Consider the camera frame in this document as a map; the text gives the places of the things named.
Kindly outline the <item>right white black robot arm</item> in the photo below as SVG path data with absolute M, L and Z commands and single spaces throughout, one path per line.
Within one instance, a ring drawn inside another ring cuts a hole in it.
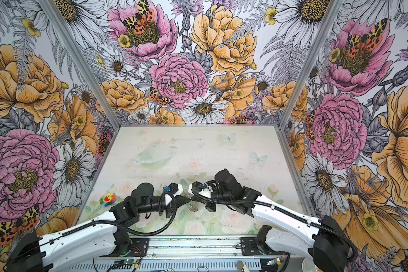
M 218 205 L 267 222 L 258 234 L 257 246 L 264 254 L 281 251 L 305 257 L 323 272 L 343 272 L 358 256 L 355 244 L 329 216 L 317 218 L 286 208 L 257 190 L 242 186 L 227 169 L 214 180 L 194 182 L 189 193 L 214 212 Z

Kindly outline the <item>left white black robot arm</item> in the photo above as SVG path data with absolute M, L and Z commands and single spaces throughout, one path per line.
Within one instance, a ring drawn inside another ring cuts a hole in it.
M 43 236 L 28 234 L 10 255 L 5 271 L 62 272 L 91 258 L 127 255 L 132 246 L 131 236 L 155 236 L 167 229 L 164 226 L 144 233 L 130 226 L 139 221 L 141 214 L 165 215 L 172 223 L 177 209 L 191 201 L 182 192 L 181 185 L 170 184 L 156 196 L 153 185 L 146 182 L 94 219 Z

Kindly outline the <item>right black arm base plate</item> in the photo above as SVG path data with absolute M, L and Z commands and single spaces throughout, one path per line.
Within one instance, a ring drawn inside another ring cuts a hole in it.
M 275 251 L 271 249 L 264 239 L 257 237 L 244 236 L 240 238 L 240 245 L 238 248 L 241 250 L 243 256 L 277 256 L 283 255 L 282 251 Z

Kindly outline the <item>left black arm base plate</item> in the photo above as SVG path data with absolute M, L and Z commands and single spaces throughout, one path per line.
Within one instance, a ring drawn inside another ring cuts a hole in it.
M 112 253 L 115 257 L 146 257 L 149 249 L 149 238 L 131 238 Z

